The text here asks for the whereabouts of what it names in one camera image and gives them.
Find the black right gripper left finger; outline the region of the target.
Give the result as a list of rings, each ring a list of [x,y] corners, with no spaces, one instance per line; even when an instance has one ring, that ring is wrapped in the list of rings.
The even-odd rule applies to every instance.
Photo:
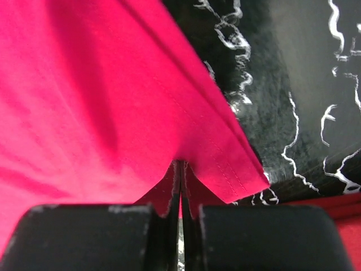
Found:
[[[2,270],[177,270],[179,163],[135,204],[47,204],[17,223]]]

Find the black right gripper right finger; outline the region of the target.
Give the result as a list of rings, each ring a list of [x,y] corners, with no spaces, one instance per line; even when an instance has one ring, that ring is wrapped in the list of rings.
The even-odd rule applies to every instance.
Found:
[[[315,206],[203,206],[191,213],[182,163],[185,270],[353,270],[335,223]]]

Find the bright pink t shirt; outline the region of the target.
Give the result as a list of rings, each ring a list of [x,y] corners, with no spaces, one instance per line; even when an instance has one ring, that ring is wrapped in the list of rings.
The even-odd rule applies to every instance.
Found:
[[[1,247],[45,203],[133,203],[175,160],[231,203],[269,185],[160,1],[1,2]]]

